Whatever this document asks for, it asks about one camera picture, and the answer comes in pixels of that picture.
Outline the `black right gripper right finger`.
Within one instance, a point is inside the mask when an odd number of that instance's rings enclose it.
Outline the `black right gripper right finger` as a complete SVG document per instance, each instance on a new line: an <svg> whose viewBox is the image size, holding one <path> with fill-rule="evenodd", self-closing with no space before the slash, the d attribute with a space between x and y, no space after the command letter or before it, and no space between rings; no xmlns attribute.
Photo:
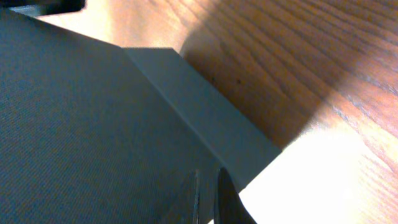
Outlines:
<svg viewBox="0 0 398 224"><path fill-rule="evenodd" d="M214 224L256 224L224 167L218 171L213 220Z"/></svg>

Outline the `dark green box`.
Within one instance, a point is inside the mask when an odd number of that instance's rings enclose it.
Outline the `dark green box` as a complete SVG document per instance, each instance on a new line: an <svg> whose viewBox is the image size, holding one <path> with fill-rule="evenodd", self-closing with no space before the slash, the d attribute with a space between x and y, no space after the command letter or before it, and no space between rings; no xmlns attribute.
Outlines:
<svg viewBox="0 0 398 224"><path fill-rule="evenodd" d="M278 155L172 49L122 48L1 10L1 222L199 223Z"/></svg>

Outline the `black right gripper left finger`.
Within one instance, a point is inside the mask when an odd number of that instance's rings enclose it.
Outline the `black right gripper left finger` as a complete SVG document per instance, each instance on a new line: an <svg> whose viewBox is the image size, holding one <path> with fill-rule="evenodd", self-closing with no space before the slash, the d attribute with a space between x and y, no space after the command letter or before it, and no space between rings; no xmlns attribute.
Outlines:
<svg viewBox="0 0 398 224"><path fill-rule="evenodd" d="M194 198L193 198L193 210L192 210L192 224L199 224L200 208L200 172L196 170L194 172Z"/></svg>

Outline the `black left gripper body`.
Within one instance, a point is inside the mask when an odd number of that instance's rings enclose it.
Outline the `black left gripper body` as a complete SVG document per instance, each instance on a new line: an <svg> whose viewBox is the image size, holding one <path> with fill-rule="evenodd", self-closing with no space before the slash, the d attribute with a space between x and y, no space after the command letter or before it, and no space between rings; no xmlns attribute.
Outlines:
<svg viewBox="0 0 398 224"><path fill-rule="evenodd" d="M86 0L1 0L1 8L26 15L47 16L81 11Z"/></svg>

